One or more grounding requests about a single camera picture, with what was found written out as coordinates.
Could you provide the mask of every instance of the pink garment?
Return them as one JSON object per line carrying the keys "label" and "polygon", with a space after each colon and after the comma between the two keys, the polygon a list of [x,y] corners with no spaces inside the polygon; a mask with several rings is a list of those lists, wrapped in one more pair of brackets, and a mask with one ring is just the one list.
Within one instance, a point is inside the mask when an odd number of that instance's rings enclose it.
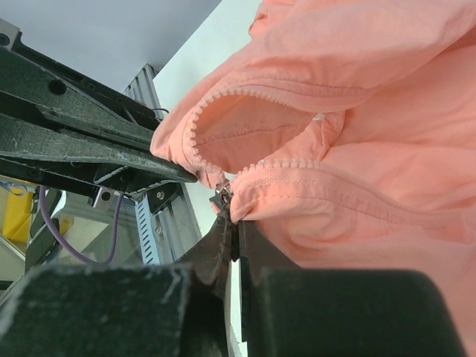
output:
{"label": "pink garment", "polygon": [[151,151],[241,170],[232,219],[301,266],[424,272],[476,356],[475,25],[475,0],[265,0]]}

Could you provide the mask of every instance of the zipper pull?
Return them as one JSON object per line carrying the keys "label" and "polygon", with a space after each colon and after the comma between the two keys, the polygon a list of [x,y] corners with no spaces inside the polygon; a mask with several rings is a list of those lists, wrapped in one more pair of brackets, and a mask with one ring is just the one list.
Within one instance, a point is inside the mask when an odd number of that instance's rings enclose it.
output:
{"label": "zipper pull", "polygon": [[215,196],[210,198],[210,202],[215,204],[221,211],[230,210],[231,199],[233,193],[231,192],[230,180],[225,180],[222,184],[218,184],[215,188]]}

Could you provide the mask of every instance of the zipper teeth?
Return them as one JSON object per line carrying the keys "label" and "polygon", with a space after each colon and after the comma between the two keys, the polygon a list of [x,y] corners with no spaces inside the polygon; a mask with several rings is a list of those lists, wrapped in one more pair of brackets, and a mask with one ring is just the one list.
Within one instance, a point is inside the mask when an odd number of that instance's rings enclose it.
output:
{"label": "zipper teeth", "polygon": [[[197,128],[197,121],[199,120],[200,114],[203,113],[203,109],[207,108],[209,104],[211,104],[213,101],[219,99],[220,97],[224,97],[226,95],[248,95],[250,97],[256,97],[259,99],[264,99],[267,101],[270,101],[272,103],[278,103],[283,106],[289,106],[292,107],[289,103],[286,103],[282,100],[278,100],[277,98],[273,98],[272,96],[268,94],[263,94],[259,93],[258,91],[250,90],[250,89],[240,89],[240,88],[232,88],[232,89],[224,89],[221,91],[218,91],[217,93],[214,93],[212,95],[209,95],[205,98],[203,98],[199,104],[196,106],[195,110],[193,111],[192,115],[190,116],[190,119],[187,123],[187,126],[185,128],[185,135],[184,135],[184,154],[186,159],[192,164],[194,167],[199,167],[202,170],[204,170],[206,173],[210,174],[216,174],[216,175],[221,175],[223,174],[223,169],[215,164],[212,164],[208,162],[206,159],[204,159],[200,154],[199,154],[199,149],[196,147],[197,143],[195,140],[196,137],[196,128]],[[253,170],[252,167],[254,165],[251,165],[251,167],[246,167],[242,171],[239,172],[242,173],[245,170]]]}

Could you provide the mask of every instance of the peach-colored cloth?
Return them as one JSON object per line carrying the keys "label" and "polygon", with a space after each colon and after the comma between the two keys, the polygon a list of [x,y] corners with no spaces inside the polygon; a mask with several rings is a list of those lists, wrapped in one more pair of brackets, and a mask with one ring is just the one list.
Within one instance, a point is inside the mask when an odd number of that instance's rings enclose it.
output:
{"label": "peach-colored cloth", "polygon": [[232,219],[304,267],[426,273],[476,356],[475,25],[475,0],[265,0],[151,151],[240,171]]}

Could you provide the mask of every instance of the pink fabric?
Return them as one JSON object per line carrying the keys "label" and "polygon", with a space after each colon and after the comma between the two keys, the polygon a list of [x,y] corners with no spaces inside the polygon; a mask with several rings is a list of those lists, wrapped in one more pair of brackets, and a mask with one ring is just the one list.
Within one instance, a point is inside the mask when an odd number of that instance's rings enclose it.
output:
{"label": "pink fabric", "polygon": [[265,0],[151,151],[239,172],[232,219],[304,267],[426,273],[476,356],[475,25],[475,0]]}

